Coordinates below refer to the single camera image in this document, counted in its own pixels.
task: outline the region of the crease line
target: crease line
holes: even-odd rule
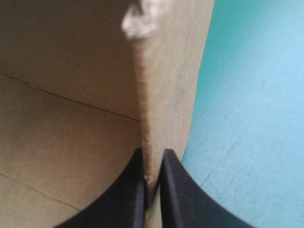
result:
[[[40,190],[38,190],[38,189],[35,189],[35,188],[33,188],[33,187],[31,187],[31,186],[29,186],[29,185],[23,183],[23,182],[20,181],[20,180],[17,180],[17,179],[15,179],[15,178],[13,178],[13,177],[7,176],[7,175],[5,175],[5,174],[3,174],[3,173],[1,173],[1,172],[0,172],[0,176],[3,176],[3,177],[8,178],[8,179],[10,179],[10,180],[13,180],[13,181],[17,182],[18,184],[22,185],[22,186],[25,187],[25,188],[28,188],[28,189],[30,189],[30,190],[34,190],[35,192],[39,193],[40,195],[42,195],[42,196],[44,196],[44,197],[46,197],[46,198],[49,198],[49,199],[51,199],[51,200],[54,200],[54,201],[57,201],[57,202],[60,202],[60,203],[63,203],[63,204],[66,204],[66,205],[68,205],[68,206],[70,206],[70,207],[72,207],[72,208],[74,208],[74,209],[76,209],[76,210],[78,210],[78,211],[81,211],[80,208],[77,208],[77,207],[75,207],[75,206],[73,206],[73,205],[71,205],[71,204],[69,204],[69,203],[67,203],[67,202],[64,202],[64,201],[62,201],[62,200],[60,200],[60,199],[58,199],[58,198],[56,198],[56,197],[50,196],[50,195],[48,195],[47,193],[45,193],[45,192],[43,192],[43,191],[40,191]]]
[[[80,101],[75,101],[75,100],[73,100],[73,99],[70,99],[70,98],[67,98],[67,97],[64,97],[64,96],[60,96],[60,95],[54,94],[54,93],[52,93],[52,92],[43,90],[43,89],[41,89],[41,88],[39,88],[39,87],[36,87],[35,85],[33,85],[33,84],[31,84],[31,83],[28,83],[28,82],[26,82],[26,81],[23,81],[23,80],[21,80],[21,79],[18,79],[18,78],[12,77],[12,76],[8,76],[8,75],[4,75],[4,74],[2,74],[2,73],[0,73],[0,74],[1,74],[2,76],[8,77],[8,78],[10,78],[10,79],[14,79],[14,80],[23,82],[24,84],[26,84],[28,87],[30,87],[30,88],[32,88],[32,89],[36,89],[36,90],[38,90],[38,91],[45,92],[45,93],[48,93],[48,94],[51,94],[51,95],[54,95],[54,96],[57,96],[57,97],[60,97],[60,98],[69,100],[69,101],[73,101],[73,102],[76,102],[76,103],[81,104],[81,105],[86,105],[86,106],[89,106],[89,107],[92,107],[92,108],[99,109],[99,110],[101,110],[101,111],[105,111],[105,112],[107,112],[107,113],[112,113],[112,114],[115,114],[115,115],[119,115],[119,116],[128,118],[128,119],[130,119],[130,120],[134,120],[134,121],[139,122],[139,120],[134,119],[134,118],[132,118],[132,117],[129,117],[129,116],[126,116],[126,115],[123,115],[123,114],[119,114],[119,113],[115,113],[115,112],[112,112],[112,111],[108,111],[108,110],[105,110],[105,109],[102,109],[102,108],[98,108],[98,107],[96,107],[96,106],[94,106],[94,105],[91,105],[91,104],[86,104],[86,103],[82,103],[82,102],[80,102]]]

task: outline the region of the teal surface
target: teal surface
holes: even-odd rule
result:
[[[216,0],[182,162],[250,224],[304,228],[303,0]]]

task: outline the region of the cardboard box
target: cardboard box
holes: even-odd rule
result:
[[[188,141],[214,0],[4,0],[0,224],[52,227],[143,147],[147,227],[165,148]]]

